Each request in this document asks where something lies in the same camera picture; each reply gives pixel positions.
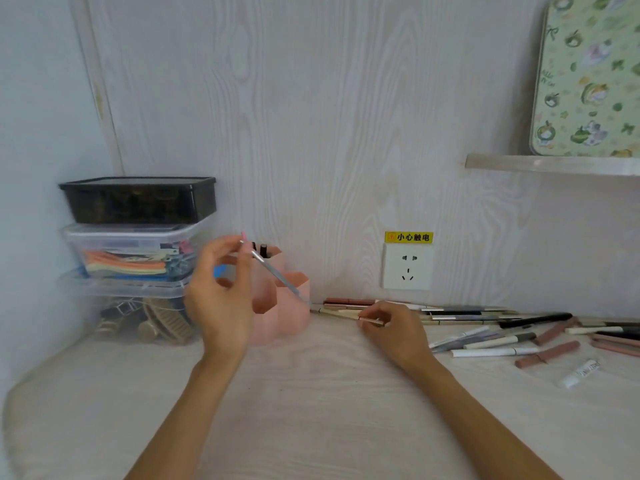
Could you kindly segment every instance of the forearm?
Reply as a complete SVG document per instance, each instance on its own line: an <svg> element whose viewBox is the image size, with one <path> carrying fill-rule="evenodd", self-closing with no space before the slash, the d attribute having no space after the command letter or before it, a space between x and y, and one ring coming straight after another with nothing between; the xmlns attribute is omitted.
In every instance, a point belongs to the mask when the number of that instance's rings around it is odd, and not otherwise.
<svg viewBox="0 0 640 480"><path fill-rule="evenodd" d="M218 405L237 368L235 361L196 364L180 399L125 480L192 477Z"/></svg>
<svg viewBox="0 0 640 480"><path fill-rule="evenodd" d="M482 480L561 480L435 359L408 373L449 425Z"/></svg>

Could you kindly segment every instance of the green patterned box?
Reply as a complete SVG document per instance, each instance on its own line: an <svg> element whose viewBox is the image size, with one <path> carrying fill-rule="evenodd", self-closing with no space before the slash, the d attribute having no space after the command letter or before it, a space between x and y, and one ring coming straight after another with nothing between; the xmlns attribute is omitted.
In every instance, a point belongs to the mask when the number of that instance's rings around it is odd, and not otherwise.
<svg viewBox="0 0 640 480"><path fill-rule="evenodd" d="M553 0L531 126L538 155L640 157L640 0Z"/></svg>

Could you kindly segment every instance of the yellow sticker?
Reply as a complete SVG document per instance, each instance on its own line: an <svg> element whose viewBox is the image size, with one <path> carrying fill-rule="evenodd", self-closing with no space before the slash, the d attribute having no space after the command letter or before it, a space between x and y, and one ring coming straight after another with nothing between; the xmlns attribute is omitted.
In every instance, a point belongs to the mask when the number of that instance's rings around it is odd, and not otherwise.
<svg viewBox="0 0 640 480"><path fill-rule="evenodd" d="M389 244L433 244L432 232L386 232L385 242Z"/></svg>

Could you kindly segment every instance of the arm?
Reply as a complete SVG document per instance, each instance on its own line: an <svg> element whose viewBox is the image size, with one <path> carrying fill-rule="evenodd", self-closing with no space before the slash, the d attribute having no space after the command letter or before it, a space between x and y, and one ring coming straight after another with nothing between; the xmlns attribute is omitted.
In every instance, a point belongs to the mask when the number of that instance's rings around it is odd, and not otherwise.
<svg viewBox="0 0 640 480"><path fill-rule="evenodd" d="M379 301L360 316L386 322L358 325L436 406L482 480L561 480L437 361L419 318L406 306Z"/></svg>
<svg viewBox="0 0 640 480"><path fill-rule="evenodd" d="M187 312L201 330L204 355L169 416L125 480L188 480L193 475L218 405L246 352L253 324L251 243L240 236L210 242L202 251L186 292ZM240 250L236 282L226 290L213 268Z"/></svg>

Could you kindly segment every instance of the left hand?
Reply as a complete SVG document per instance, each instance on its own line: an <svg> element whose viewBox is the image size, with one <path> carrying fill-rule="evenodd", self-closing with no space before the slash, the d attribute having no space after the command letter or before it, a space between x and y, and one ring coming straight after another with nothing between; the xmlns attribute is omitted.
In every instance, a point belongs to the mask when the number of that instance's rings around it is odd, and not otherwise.
<svg viewBox="0 0 640 480"><path fill-rule="evenodd" d="M251 295L251 242L228 235L208 243L187 287L184 304L189 317L202 329L204 362L239 364L253 328ZM228 256L238 251L237 259ZM236 261L236 281L229 289L216 282L213 268Z"/></svg>

